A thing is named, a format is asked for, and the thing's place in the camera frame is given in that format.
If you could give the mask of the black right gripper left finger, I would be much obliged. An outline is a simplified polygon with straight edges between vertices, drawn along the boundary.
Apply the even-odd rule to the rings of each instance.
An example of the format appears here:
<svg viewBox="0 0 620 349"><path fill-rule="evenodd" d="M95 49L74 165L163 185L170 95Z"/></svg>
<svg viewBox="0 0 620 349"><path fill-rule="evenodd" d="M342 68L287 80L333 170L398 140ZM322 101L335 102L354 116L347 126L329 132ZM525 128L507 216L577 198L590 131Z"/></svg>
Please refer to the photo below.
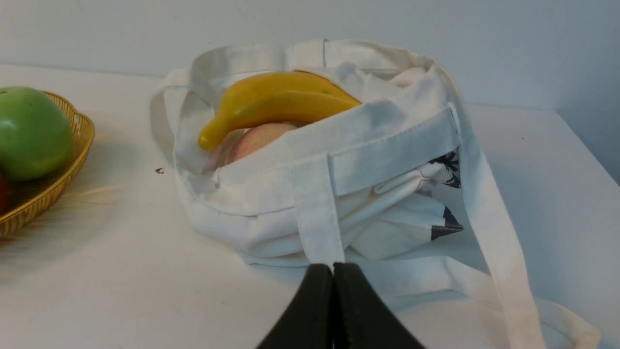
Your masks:
<svg viewBox="0 0 620 349"><path fill-rule="evenodd" d="M332 271L327 265L309 265L292 301L257 347L331 349L332 283Z"/></svg>

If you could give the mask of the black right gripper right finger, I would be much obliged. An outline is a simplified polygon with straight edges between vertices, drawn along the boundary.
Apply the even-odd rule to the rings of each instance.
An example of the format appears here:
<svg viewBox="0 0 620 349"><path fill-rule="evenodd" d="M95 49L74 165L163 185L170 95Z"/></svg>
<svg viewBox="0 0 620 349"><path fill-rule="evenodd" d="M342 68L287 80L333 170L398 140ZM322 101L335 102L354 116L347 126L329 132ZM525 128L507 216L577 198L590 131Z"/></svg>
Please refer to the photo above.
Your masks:
<svg viewBox="0 0 620 349"><path fill-rule="evenodd" d="M381 300L361 267L334 264L335 349L422 349Z"/></svg>

